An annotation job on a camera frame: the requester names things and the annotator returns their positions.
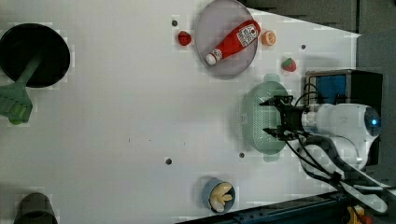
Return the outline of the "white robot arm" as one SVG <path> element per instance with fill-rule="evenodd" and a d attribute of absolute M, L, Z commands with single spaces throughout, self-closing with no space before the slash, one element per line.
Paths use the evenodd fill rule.
<path fill-rule="evenodd" d="M 381 134 L 378 113 L 368 105 L 293 105 L 291 95 L 276 95 L 261 103 L 280 114 L 280 124 L 264 131 L 293 150 L 304 172 L 378 214 L 388 212 L 395 188 L 363 172 L 373 142 Z"/>

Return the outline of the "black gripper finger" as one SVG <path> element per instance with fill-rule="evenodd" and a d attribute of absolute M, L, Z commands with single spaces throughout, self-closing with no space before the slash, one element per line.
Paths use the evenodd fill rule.
<path fill-rule="evenodd" d="M 272 136 L 280 136 L 282 134 L 279 129 L 264 128 L 263 130 Z"/>
<path fill-rule="evenodd" d="M 277 105 L 277 102 L 276 102 L 276 99 L 275 99 L 275 98 L 271 98 L 271 99 L 269 99 L 269 100 L 266 100 L 266 101 L 260 103 L 260 105 L 262 105 L 262 106 L 270 106 L 270 105 L 276 106 L 276 105 Z"/>

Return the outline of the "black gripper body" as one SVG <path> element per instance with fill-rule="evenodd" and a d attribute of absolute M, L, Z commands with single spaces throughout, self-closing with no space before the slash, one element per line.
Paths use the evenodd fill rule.
<path fill-rule="evenodd" d="M 295 140 L 299 133 L 304 131 L 302 124 L 302 106 L 291 104 L 292 96 L 276 96 L 275 107 L 279 112 L 281 124 L 276 128 L 276 137 L 279 140 Z"/>

